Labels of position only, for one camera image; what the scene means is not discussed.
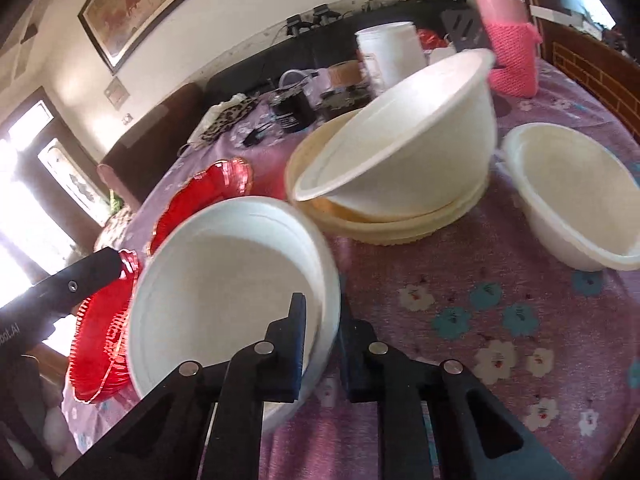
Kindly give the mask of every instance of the cable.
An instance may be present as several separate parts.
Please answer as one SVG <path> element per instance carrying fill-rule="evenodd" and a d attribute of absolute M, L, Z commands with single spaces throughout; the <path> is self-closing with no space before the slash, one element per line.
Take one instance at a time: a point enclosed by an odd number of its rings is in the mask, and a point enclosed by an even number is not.
<path fill-rule="evenodd" d="M 271 40 L 271 44 L 267 47 L 266 50 L 269 50 L 276 42 L 276 40 L 278 39 L 278 36 L 280 35 L 280 33 L 282 32 L 282 30 L 284 28 L 287 28 L 287 25 L 283 25 L 282 27 L 280 27 L 278 29 L 278 31 L 276 32 L 276 35 L 273 37 L 273 39 Z M 267 65 L 267 57 L 264 57 L 264 61 L 262 62 L 262 67 L 260 68 L 260 72 L 258 74 L 258 78 L 255 81 L 254 87 L 258 86 L 260 84 L 260 80 L 262 79 L 262 73 L 264 72 L 264 67 Z"/>

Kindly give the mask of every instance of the purple tablecloth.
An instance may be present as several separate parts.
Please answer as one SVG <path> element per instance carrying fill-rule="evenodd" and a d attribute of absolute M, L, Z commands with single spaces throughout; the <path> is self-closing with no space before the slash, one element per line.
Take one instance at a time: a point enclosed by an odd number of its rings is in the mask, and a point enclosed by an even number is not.
<path fill-rule="evenodd" d="M 640 147 L 618 120 L 577 84 L 539 61 L 534 99 L 496 96 L 499 134 L 544 121 L 575 128 L 609 148 L 640 179 Z M 302 135 L 234 147 L 242 128 L 261 122 L 260 105 L 214 146 L 190 152 L 158 183 L 122 246 L 144 255 L 156 219 L 181 183 L 219 158 L 241 155 L 258 194 L 282 195 L 286 160 Z M 552 450 L 577 480 L 611 459 L 640 408 L 640 272 L 585 273 L 550 256 L 529 231 L 500 164 L 479 204 L 413 244 L 378 247 L 331 238 L 357 317 L 412 358 L 464 362 Z M 335 356 L 291 421 L 263 439 L 263 479 L 377 477 L 376 408 L 349 404 Z M 131 387 L 98 406 L 63 410 L 82 451 L 136 402 Z"/>

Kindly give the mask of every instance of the stacked bowls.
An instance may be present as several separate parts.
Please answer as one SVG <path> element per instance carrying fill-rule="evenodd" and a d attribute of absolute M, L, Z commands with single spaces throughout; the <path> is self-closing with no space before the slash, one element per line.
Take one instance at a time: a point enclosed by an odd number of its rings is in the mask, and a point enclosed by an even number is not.
<path fill-rule="evenodd" d="M 456 54 L 324 124 L 289 161 L 289 199 L 325 231 L 372 243 L 456 220 L 484 193 L 496 147 L 493 63 L 488 50 Z"/>

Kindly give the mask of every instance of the white wall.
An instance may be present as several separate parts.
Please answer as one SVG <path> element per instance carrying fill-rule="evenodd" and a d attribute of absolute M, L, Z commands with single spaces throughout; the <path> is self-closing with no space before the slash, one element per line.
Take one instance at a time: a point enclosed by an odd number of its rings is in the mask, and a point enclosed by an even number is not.
<path fill-rule="evenodd" d="M 46 63 L 54 104 L 97 158 L 192 73 L 241 41 L 313 6 L 336 0 L 186 0 L 146 37 L 118 77 L 130 98 L 116 112 L 103 91 L 111 75 L 77 18 L 85 0 L 58 0 L 52 20 L 60 40 Z"/>
<path fill-rule="evenodd" d="M 34 3 L 24 13 L 21 21 L 30 19 L 33 6 Z M 20 30 L 19 38 L 22 37 L 26 25 L 26 21 L 22 23 L 22 27 L 16 25 Z M 59 21 L 48 14 L 47 19 L 40 25 L 37 35 L 30 40 L 33 41 L 33 47 L 28 57 L 26 70 L 12 82 L 11 86 L 0 92 L 0 122 L 4 121 L 31 93 L 46 84 L 43 67 L 51 53 L 52 44 L 58 40 L 59 26 Z"/>

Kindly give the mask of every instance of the bright window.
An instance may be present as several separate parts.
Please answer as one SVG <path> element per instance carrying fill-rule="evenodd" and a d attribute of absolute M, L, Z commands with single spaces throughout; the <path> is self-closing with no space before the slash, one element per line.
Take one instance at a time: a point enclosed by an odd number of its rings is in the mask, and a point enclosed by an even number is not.
<path fill-rule="evenodd" d="M 4 247 L 0 246 L 0 308 L 20 296 L 30 286 L 27 275 Z"/>
<path fill-rule="evenodd" d="M 0 139 L 0 182 L 8 182 L 18 163 L 18 154 L 6 140 Z"/>
<path fill-rule="evenodd" d="M 68 265 L 76 244 L 21 182 L 0 184 L 0 229 L 28 257 L 55 274 Z"/>
<path fill-rule="evenodd" d="M 595 23 L 604 25 L 608 29 L 612 29 L 616 25 L 609 11 L 600 0 L 582 0 L 582 4 Z"/>
<path fill-rule="evenodd" d="M 9 128 L 11 143 L 16 150 L 21 152 L 31 144 L 42 129 L 53 119 L 43 101 L 34 104 L 15 124 Z"/>
<path fill-rule="evenodd" d="M 59 140 L 53 139 L 38 154 L 38 159 L 62 188 L 102 227 L 110 216 L 106 197 L 68 156 Z"/>
<path fill-rule="evenodd" d="M 56 331 L 51 334 L 49 339 L 45 339 L 43 343 L 49 348 L 53 348 L 59 354 L 68 357 L 71 353 L 71 342 L 76 333 L 76 316 L 69 314 L 57 320 L 53 326 L 56 328 Z"/>

